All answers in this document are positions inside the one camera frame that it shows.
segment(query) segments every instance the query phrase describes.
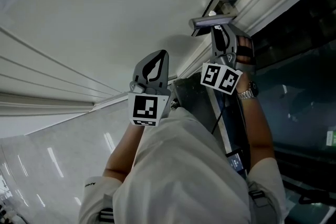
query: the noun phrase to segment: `black and white pattern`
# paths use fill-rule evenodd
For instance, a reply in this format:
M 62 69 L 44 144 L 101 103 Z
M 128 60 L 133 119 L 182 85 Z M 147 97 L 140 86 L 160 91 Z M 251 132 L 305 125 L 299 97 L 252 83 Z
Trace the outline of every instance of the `black and white pattern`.
M 238 79 L 238 74 L 234 73 L 230 69 L 226 69 L 223 79 L 219 84 L 218 88 L 226 92 L 232 92 L 236 86 Z
M 134 120 L 135 125 L 143 125 L 143 126 L 155 126 L 155 121 L 138 121 Z
M 214 87 L 220 70 L 221 70 L 220 66 L 210 66 L 209 65 L 206 70 L 203 83 Z
M 156 119 L 158 98 L 147 95 L 135 96 L 133 117 Z

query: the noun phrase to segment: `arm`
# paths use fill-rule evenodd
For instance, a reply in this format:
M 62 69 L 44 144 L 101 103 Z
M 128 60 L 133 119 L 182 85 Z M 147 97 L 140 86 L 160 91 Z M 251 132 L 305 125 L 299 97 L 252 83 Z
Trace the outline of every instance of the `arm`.
M 131 171 L 143 130 L 143 126 L 129 124 L 121 141 L 109 157 L 103 176 L 124 182 Z
M 248 39 L 240 37 L 239 44 L 251 48 Z M 249 62 L 249 58 L 246 56 L 238 56 L 237 59 L 241 62 Z M 237 84 L 237 92 L 242 93 L 248 90 L 249 83 L 248 75 L 243 73 Z M 243 105 L 247 138 L 250 144 L 252 168 L 264 158 L 275 158 L 272 135 L 258 99 L 245 99 L 241 103 Z

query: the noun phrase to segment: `tile floor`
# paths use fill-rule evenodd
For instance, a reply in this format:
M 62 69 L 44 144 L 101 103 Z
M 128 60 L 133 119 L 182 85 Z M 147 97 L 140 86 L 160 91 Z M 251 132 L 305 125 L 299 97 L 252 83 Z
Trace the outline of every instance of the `tile floor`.
M 109 134 L 110 144 L 117 145 L 128 122 L 124 101 L 30 135 L 0 139 L 0 198 L 9 197 L 29 223 L 77 223 L 83 181 L 102 174 L 111 152 Z

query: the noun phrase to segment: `white shirt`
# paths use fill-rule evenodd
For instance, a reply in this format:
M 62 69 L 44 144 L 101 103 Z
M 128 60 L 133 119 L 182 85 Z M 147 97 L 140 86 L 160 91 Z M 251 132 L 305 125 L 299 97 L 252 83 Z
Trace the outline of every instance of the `white shirt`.
M 285 191 L 275 159 L 257 163 L 248 180 L 273 195 L 285 213 Z M 80 224 L 96 223 L 92 215 L 104 208 L 104 194 L 112 197 L 115 223 L 251 220 L 245 180 L 232 169 L 214 137 L 181 108 L 160 126 L 145 130 L 124 183 L 107 177 L 86 180 Z

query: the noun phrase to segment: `wristwatch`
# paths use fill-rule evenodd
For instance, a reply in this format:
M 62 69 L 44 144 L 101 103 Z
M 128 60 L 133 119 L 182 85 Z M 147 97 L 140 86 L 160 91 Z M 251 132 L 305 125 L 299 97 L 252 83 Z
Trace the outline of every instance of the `wristwatch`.
M 249 88 L 247 91 L 239 93 L 238 97 L 241 100 L 248 99 L 248 98 L 255 98 L 259 93 L 258 87 L 254 81 L 251 81 L 249 84 Z

